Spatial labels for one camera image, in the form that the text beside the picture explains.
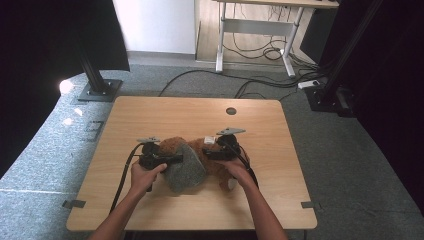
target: hole in table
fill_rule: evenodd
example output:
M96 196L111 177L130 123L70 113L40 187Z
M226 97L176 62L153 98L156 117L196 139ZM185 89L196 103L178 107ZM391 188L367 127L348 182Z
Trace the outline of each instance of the hole in table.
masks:
M227 108L226 112L228 115L235 115L237 113L237 110L233 107L229 107Z

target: gray cloth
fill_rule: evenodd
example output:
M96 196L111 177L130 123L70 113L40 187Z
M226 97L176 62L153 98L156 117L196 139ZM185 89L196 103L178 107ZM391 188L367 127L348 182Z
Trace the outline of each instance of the gray cloth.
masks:
M196 152L187 144L181 144L177 154L183 155L183 162L170 164L164 175L169 188L180 193L185 188L199 185L206 177L206 170L197 157Z

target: power strip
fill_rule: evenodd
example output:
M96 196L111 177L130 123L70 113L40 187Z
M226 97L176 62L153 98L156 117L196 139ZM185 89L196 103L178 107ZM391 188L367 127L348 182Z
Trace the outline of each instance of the power strip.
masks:
M307 87L317 87L320 85L320 82L317 80L307 81L307 82L301 82L298 84L299 89L307 88Z

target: desk leg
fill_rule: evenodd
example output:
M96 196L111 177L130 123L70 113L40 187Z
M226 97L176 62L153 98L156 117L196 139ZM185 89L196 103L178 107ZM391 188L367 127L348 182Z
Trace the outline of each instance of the desk leg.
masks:
M287 69L287 74L290 78L294 78L296 75L293 70L293 66L291 65L291 61L289 58L290 49L293 45L294 37L296 36L297 29L299 28L300 19L302 18L303 14L303 7L299 7L299 11L297 12L296 20L293 23L292 30L290 32L290 35L288 37L286 47L284 50L281 50L281 55L284 61L284 65Z
M227 4L225 2L222 3L222 13L221 13L221 26L219 29L219 44L218 44L218 53L216 54L216 72L222 72L223 65L223 57L224 57L224 24L225 24L225 10Z

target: brown plush toy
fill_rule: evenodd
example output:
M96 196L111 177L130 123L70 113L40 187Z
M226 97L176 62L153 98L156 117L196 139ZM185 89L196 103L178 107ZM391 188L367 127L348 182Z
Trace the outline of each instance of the brown plush toy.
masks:
M207 175L214 175L218 177L221 190L228 192L234 189L237 180L233 178L233 176L222 164L216 163L213 160L209 160L208 157L202 152L203 148L212 150L219 149L220 147L216 143L205 144L203 138L187 142L181 137L173 137L165 139L159 144L159 154L173 155L177 152L177 149L182 144L187 144L194 150L203 167L205 168Z

